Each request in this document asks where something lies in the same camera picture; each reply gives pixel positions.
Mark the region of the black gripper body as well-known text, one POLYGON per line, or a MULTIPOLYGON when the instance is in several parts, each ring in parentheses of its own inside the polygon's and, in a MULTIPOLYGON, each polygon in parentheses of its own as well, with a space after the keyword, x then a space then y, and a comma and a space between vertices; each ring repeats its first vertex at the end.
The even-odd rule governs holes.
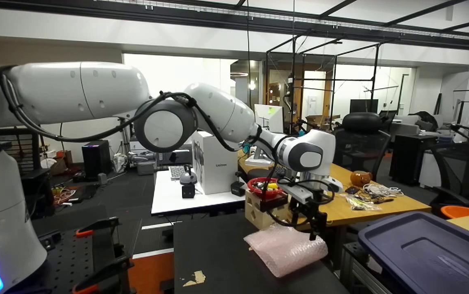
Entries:
POLYGON ((329 204, 339 193, 339 186, 327 180, 282 181, 280 188, 290 198, 291 211, 329 204))

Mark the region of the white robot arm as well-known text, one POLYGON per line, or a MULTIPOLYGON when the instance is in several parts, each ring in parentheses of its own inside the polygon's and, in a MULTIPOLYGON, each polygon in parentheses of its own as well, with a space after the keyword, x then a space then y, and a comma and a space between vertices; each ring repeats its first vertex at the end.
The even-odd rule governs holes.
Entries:
MULTIPOLYGON (((311 181, 326 178, 335 157, 335 137, 313 129, 288 137, 262 127, 239 98, 206 83, 154 98, 144 75, 112 62, 33 62, 0 67, 0 127, 27 126, 41 134, 51 122, 108 118, 130 111, 139 142, 170 152, 208 131, 231 152, 264 140, 272 157, 311 181)), ((0 144, 0 294, 18 286, 48 260, 31 219, 18 163, 0 144)))

